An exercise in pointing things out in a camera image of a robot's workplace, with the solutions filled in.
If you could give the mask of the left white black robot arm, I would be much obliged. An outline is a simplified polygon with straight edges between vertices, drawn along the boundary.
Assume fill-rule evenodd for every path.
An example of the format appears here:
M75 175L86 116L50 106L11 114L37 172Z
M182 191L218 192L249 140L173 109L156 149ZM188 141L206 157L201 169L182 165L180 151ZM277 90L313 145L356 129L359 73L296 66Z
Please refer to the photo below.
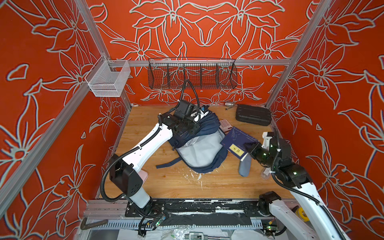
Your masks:
M145 218L153 219L161 211L153 207L151 197L143 188L144 181L139 175L149 158L167 141L172 138L181 142L186 137L195 137L201 130L201 120L208 114L199 103L179 99L177 105L164 114L158 115L158 123L134 148L121 156L110 159L100 184L102 198L114 203L126 198L136 211ZM105 191L105 182L109 178L120 190L118 197L111 198Z

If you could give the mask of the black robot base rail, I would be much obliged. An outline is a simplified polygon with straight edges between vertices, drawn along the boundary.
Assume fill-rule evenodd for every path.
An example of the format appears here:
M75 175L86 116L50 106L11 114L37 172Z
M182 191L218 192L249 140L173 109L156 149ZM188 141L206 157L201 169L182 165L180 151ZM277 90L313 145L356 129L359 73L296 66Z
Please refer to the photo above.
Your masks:
M273 216L262 216L254 199L154 199L161 212L150 224L152 229L220 228L223 230L278 230L283 227Z

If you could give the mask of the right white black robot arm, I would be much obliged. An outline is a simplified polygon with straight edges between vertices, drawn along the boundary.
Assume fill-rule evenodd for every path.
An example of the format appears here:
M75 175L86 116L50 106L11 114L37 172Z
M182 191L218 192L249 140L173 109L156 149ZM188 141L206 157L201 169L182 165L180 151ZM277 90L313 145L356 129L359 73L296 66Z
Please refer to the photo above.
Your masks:
M264 132L262 142L248 142L244 147L253 159L270 170L277 185L295 197L310 223L304 223L275 192L260 195L262 215L278 219L298 240L349 239L320 197L306 169L293 161L292 147L287 140L280 138L276 131Z

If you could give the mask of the purple notebook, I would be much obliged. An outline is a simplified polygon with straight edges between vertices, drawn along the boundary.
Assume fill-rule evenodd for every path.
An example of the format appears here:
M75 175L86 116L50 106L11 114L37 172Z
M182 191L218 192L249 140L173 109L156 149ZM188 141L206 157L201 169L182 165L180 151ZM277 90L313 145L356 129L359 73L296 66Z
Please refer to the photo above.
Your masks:
M239 160L243 161L248 154L247 147L258 144L259 142L259 140L251 135L248 135L236 127L232 127L221 141L221 145Z

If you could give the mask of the navy blue student backpack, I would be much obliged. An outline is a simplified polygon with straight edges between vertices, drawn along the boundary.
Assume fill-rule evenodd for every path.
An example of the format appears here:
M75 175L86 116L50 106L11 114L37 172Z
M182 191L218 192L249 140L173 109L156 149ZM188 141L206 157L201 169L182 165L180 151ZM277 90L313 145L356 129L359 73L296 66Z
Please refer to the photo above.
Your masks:
M168 168L182 161L199 174L206 174L219 168L228 156L228 150L221 141L225 134L220 129L218 116L208 110L199 122L201 128L196 134L174 135L168 142L179 157L169 163L157 165L157 169Z

